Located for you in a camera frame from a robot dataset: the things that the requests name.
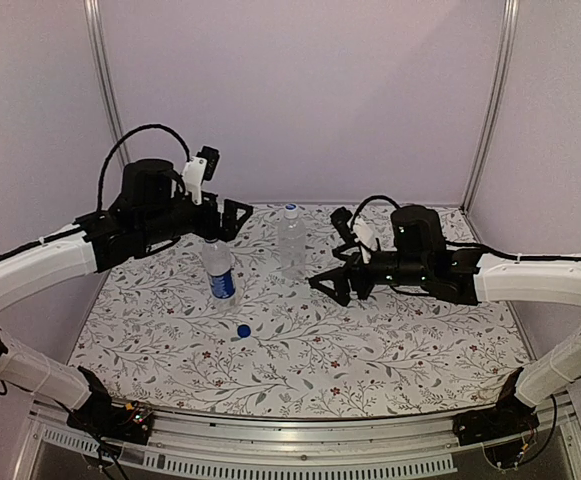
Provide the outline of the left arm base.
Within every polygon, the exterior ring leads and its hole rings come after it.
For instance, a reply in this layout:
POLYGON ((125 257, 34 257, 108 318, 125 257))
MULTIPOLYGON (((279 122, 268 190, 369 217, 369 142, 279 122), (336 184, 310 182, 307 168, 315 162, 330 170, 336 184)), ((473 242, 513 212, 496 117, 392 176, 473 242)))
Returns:
POLYGON ((80 408, 70 411, 67 425, 98 439, 110 438, 147 445, 154 424, 154 410, 139 401, 115 405, 93 372, 84 367, 77 370, 85 377, 90 395, 80 408))

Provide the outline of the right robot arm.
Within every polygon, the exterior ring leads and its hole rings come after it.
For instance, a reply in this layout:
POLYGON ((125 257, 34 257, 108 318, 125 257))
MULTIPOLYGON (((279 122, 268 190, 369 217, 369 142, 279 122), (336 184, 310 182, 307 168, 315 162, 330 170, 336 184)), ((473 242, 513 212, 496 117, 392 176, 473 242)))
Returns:
MULTIPOLYGON (((421 205, 390 215, 394 247, 380 247, 358 211, 341 207, 331 222, 343 240, 333 256, 341 266, 310 277, 312 288, 341 306, 367 299, 377 286, 410 287, 455 305, 543 302, 581 307, 581 254, 508 254, 479 243, 451 242, 439 214, 421 205)), ((506 380, 487 415, 487 427, 507 436, 551 394, 581 378, 581 329, 506 380)))

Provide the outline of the clear bottle with blue label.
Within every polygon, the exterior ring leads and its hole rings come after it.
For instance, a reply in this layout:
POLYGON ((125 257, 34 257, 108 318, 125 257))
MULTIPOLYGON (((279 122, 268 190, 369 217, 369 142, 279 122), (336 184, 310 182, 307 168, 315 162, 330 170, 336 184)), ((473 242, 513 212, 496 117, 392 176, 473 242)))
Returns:
POLYGON ((201 258, 217 310, 225 311, 235 307, 238 303, 238 291, 229 246, 218 239, 205 240, 201 258))

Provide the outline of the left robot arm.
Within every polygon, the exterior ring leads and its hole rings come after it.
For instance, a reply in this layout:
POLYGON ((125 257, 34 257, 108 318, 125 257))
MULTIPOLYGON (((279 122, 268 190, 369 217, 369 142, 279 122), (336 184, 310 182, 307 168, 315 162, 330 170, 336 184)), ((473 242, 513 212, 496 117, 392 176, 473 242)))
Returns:
MULTIPOLYGON (((202 190, 216 168, 214 158, 189 160, 183 172, 162 159, 141 159, 123 170, 121 191, 109 209, 83 215, 59 231, 0 255, 0 312, 73 278, 143 259, 191 234, 234 240, 253 208, 218 201, 202 190)), ((60 364, 0 328, 0 381, 78 410, 98 434, 118 426, 118 412, 101 397, 95 374, 60 364)))

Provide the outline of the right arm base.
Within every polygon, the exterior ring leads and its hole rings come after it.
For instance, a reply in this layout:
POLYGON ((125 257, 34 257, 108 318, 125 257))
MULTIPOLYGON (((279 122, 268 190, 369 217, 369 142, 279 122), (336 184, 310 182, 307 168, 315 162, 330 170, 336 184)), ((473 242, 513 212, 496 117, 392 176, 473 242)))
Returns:
POLYGON ((452 432, 461 446, 520 434, 538 426, 535 408, 527 407, 516 399, 511 403, 468 410, 452 418, 452 432))

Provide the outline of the small clear bottle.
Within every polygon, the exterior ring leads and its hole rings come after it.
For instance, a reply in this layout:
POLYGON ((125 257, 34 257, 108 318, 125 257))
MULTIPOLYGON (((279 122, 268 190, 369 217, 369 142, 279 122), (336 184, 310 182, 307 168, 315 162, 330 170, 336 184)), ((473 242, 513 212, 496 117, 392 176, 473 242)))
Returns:
POLYGON ((295 211, 287 211, 284 207, 278 223, 280 269, 285 278, 302 281, 305 277, 306 226, 298 206, 295 211))

